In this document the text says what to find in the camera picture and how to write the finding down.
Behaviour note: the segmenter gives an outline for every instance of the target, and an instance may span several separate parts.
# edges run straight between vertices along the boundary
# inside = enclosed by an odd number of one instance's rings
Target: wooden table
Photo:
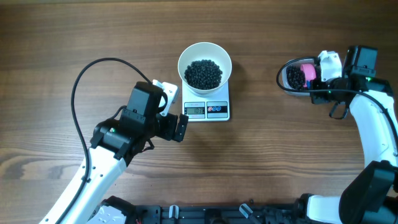
[[[70,111],[80,70],[101,57],[133,63],[181,86],[177,61],[195,42],[230,54],[232,118],[190,123],[182,143],[154,139],[105,197],[139,204],[293,202],[338,195],[364,167],[352,116],[285,94],[286,61],[349,45],[379,48],[377,76],[398,90],[394,2],[161,1],[0,7],[0,223],[37,223],[83,159]],[[140,77],[105,62],[79,83],[76,112],[86,142],[128,101]],[[181,96],[171,110],[181,112]]]

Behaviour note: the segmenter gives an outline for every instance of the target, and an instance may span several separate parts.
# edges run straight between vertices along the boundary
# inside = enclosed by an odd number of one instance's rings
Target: digital kitchen scale
[[[227,121],[229,115],[228,82],[205,95],[195,93],[182,83],[182,113],[191,121]]]

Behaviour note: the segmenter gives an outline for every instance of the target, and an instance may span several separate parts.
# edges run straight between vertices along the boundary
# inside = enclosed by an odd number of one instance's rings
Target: black cable
[[[142,150],[142,152],[145,152],[145,151],[147,151],[147,150],[153,150],[153,149],[155,149],[155,146],[154,146],[154,144],[152,143],[152,141],[151,141],[150,139],[148,139],[147,142],[149,143],[149,146],[146,147],[144,150]]]
[[[162,96],[164,98],[164,105],[159,108],[159,113],[162,112],[164,109],[166,109],[167,102],[169,101],[169,99],[167,98],[167,94],[165,92],[162,92]]]
[[[140,74],[148,83],[152,84],[152,82],[140,71],[138,70],[138,68],[136,68],[135,66],[133,66],[132,64],[130,64],[129,62],[119,59],[119,58],[101,58],[101,59],[97,59],[91,63],[89,63],[88,65],[86,65],[85,68],[83,68],[83,70],[79,73],[79,75],[76,78],[75,84],[73,85],[72,88],[72,96],[70,98],[70,107],[72,109],[72,117],[73,117],[73,122],[75,123],[76,126],[76,130],[77,133],[79,135],[81,144],[83,145],[83,150],[85,152],[85,158],[86,158],[86,171],[85,171],[85,175],[82,178],[82,182],[79,186],[79,189],[77,190],[75,196],[72,198],[72,200],[70,201],[68,207],[65,209],[65,211],[63,211],[62,215],[60,216],[60,218],[57,220],[57,224],[61,223],[62,220],[65,218],[65,216],[68,214],[69,210],[72,208],[72,206],[75,204],[77,198],[80,196],[81,191],[83,190],[85,184],[86,184],[86,180],[88,180],[89,178],[89,171],[90,171],[90,157],[88,156],[88,149],[86,146],[86,142],[85,139],[83,137],[83,134],[81,133],[80,127],[79,127],[79,123],[77,121],[77,117],[76,117],[76,111],[75,111],[75,93],[76,93],[76,87],[77,84],[80,81],[81,76],[86,72],[86,70],[88,68],[90,68],[91,66],[93,66],[94,64],[98,63],[98,62],[104,62],[104,61],[115,61],[115,62],[121,62],[129,67],[131,67],[132,69],[134,69],[138,74]],[[123,107],[120,107],[118,112],[116,113],[116,115],[114,117],[116,117],[118,115],[118,113],[120,112],[120,110],[122,110]]]
[[[398,149],[398,134],[397,134],[397,130],[396,130],[396,127],[394,125],[394,122],[392,121],[392,118],[391,118],[390,114],[388,113],[388,110],[385,109],[385,107],[379,101],[377,101],[377,99],[373,98],[372,96],[370,96],[370,95],[368,95],[366,93],[363,93],[361,91],[355,91],[355,90],[339,90],[339,89],[330,89],[330,90],[294,90],[294,89],[290,89],[290,88],[286,88],[286,87],[282,86],[280,84],[280,82],[279,82],[279,76],[280,76],[280,73],[282,72],[282,70],[285,67],[289,66],[290,64],[292,64],[294,62],[297,62],[299,60],[305,60],[305,59],[314,59],[314,61],[318,60],[317,57],[302,57],[302,58],[296,58],[296,59],[293,59],[293,60],[287,62],[284,66],[282,66],[279,69],[278,74],[276,75],[276,84],[278,84],[278,86],[281,89],[285,90],[285,91],[291,91],[291,92],[295,92],[295,93],[319,93],[319,92],[329,92],[329,91],[333,92],[334,91],[334,92],[354,93],[354,94],[359,94],[359,95],[365,96],[366,98],[368,98],[371,101],[373,101],[376,105],[378,105],[378,107],[380,108],[382,113],[386,116],[386,118],[388,120],[388,123],[390,125],[390,128],[391,128],[391,131],[392,131],[392,135],[394,136],[394,140],[396,142],[396,148]]]
[[[127,108],[126,105],[119,107],[119,109],[117,110],[117,112],[116,112],[112,117],[110,117],[110,118],[108,118],[108,119],[115,119],[115,118],[118,116],[118,114],[120,113],[120,111],[123,110],[123,109],[126,109],[126,108]]]

